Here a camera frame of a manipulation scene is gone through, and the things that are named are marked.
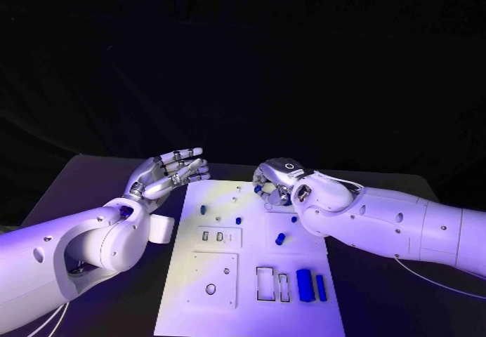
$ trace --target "table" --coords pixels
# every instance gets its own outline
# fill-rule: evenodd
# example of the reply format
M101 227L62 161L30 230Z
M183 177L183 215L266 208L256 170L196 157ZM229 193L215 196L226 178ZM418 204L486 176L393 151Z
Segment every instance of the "table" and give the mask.
M140 159L75 156L52 183L21 226L96 208L124 191ZM255 166L209 164L212 178L249 180ZM321 170L330 176L369 187L399 190L437 201L419 176ZM155 214L171 216L178 224L184 187L174 190ZM412 275L398 263L327 238L331 267L346 336L483 336L486 301L454 293ZM151 336L158 313L164 279L171 257L170 244L148 244L137 265L98 284L69 304L54 336ZM432 263L406 265L438 282L486 294L484 281ZM26 336L46 321L34 322L4 337ZM47 336L50 321L37 336Z

